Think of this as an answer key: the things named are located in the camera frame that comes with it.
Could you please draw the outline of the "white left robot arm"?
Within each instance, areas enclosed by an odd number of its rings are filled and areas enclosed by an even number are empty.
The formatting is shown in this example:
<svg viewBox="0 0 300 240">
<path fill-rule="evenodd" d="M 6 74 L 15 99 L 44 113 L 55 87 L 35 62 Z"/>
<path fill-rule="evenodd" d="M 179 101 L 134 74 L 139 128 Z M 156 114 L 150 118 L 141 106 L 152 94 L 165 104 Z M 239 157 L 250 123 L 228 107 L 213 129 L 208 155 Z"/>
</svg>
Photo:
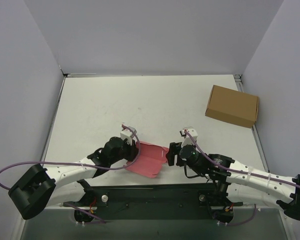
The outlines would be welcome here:
<svg viewBox="0 0 300 240">
<path fill-rule="evenodd" d="M 34 218 L 49 205 L 78 202 L 86 206 L 93 194 L 84 180 L 103 175 L 118 161 L 134 163 L 140 147 L 139 141 L 111 137 L 104 147 L 77 162 L 58 163 L 55 167 L 34 164 L 10 188 L 8 195 L 25 220 Z"/>
</svg>

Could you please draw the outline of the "pink paper box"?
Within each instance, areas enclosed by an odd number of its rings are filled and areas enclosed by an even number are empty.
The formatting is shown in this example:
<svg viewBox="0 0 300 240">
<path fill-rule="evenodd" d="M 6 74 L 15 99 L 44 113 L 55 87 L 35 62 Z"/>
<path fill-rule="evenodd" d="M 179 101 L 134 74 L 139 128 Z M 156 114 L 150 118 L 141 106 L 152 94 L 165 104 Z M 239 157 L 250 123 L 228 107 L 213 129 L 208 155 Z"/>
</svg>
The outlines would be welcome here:
<svg viewBox="0 0 300 240">
<path fill-rule="evenodd" d="M 140 145 L 140 156 L 134 164 L 125 169 L 143 177 L 155 178 L 160 173 L 163 164 L 167 163 L 166 154 L 169 149 L 147 142 L 141 142 Z"/>
</svg>

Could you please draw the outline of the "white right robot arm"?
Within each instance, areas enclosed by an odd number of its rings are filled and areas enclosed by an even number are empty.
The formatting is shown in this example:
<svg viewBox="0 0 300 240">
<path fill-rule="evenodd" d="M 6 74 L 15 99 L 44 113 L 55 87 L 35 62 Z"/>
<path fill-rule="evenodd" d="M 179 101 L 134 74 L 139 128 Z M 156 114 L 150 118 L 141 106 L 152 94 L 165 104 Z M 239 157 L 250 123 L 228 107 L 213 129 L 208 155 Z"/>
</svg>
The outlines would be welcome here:
<svg viewBox="0 0 300 240">
<path fill-rule="evenodd" d="M 170 143 L 165 157 L 169 166 L 190 168 L 195 177 L 215 182 L 214 200 L 271 206 L 300 221 L 300 174 L 295 177 L 275 175 L 231 157 L 202 153 L 194 144 L 180 142 Z"/>
</svg>

